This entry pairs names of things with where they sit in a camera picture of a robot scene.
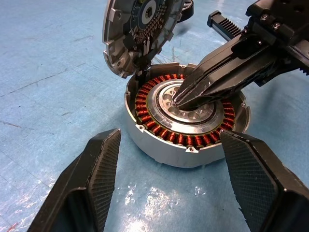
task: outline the silver rotor plate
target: silver rotor plate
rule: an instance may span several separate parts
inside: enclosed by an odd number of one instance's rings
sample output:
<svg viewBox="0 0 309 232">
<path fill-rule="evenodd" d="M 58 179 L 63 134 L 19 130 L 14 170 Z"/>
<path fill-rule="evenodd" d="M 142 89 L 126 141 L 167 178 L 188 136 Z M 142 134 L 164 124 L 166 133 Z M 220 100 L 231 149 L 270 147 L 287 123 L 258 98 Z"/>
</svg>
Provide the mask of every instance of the silver rotor plate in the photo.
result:
<svg viewBox="0 0 309 232">
<path fill-rule="evenodd" d="M 184 134 L 203 134 L 218 127 L 224 118 L 220 101 L 203 105 L 193 111 L 179 110 L 172 103 L 183 80 L 168 80 L 152 88 L 147 96 L 147 107 L 152 117 L 162 126 Z"/>
</svg>

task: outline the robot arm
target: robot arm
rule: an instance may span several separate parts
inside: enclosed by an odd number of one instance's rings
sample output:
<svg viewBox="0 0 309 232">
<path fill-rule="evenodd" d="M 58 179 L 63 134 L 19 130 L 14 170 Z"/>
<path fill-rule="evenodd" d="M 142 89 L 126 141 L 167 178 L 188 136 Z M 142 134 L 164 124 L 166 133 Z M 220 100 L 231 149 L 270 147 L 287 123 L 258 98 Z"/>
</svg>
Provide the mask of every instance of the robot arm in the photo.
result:
<svg viewBox="0 0 309 232">
<path fill-rule="evenodd" d="M 173 101 L 192 109 L 233 95 L 251 82 L 264 85 L 279 74 L 309 69 L 309 2 L 259 0 L 246 15 L 240 31 L 219 11 L 208 25 L 228 42 L 214 50 L 186 78 Z"/>
</svg>

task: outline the metal hub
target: metal hub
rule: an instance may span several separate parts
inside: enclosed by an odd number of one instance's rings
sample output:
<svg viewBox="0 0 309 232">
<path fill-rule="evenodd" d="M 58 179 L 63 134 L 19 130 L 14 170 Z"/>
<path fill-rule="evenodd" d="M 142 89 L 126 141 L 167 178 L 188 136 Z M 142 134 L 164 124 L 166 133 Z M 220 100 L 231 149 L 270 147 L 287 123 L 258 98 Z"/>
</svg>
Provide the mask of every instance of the metal hub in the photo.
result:
<svg viewBox="0 0 309 232">
<path fill-rule="evenodd" d="M 152 88 L 147 96 L 147 108 L 162 126 L 184 134 L 203 134 L 212 131 L 223 121 L 221 102 L 203 105 L 193 111 L 179 110 L 172 102 L 183 80 L 168 80 Z"/>
</svg>

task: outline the screw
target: screw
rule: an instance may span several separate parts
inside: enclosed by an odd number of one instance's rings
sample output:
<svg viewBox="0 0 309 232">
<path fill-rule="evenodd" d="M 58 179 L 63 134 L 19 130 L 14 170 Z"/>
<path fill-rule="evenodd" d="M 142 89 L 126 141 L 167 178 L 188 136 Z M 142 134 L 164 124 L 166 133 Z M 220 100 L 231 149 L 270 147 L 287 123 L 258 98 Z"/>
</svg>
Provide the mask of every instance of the screw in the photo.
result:
<svg viewBox="0 0 309 232">
<path fill-rule="evenodd" d="M 264 14 L 264 15 L 261 16 L 261 21 L 265 21 L 267 18 L 268 18 L 268 15 Z"/>
<path fill-rule="evenodd" d="M 274 29 L 274 30 L 278 30 L 278 28 L 281 26 L 281 23 L 275 23 L 275 24 L 273 24 L 272 25 L 272 28 Z"/>
</svg>

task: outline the blue floor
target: blue floor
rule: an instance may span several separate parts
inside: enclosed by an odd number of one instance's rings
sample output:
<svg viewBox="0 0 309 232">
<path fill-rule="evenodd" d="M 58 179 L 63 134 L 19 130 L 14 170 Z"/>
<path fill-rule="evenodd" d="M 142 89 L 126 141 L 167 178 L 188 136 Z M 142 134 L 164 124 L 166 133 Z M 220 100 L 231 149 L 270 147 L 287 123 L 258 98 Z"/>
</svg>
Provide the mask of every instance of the blue floor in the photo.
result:
<svg viewBox="0 0 309 232">
<path fill-rule="evenodd" d="M 248 0 L 196 0 L 155 63 L 198 63 L 225 41 L 207 27 L 220 10 L 243 27 Z M 126 131 L 128 80 L 107 68 L 106 0 L 3 0 L 0 7 L 0 231 L 24 232 L 59 174 L 95 134 L 121 128 L 106 232 L 248 232 L 224 160 L 191 170 L 160 165 Z M 296 71 L 244 89 L 248 134 L 263 139 L 309 186 L 309 78 Z"/>
</svg>

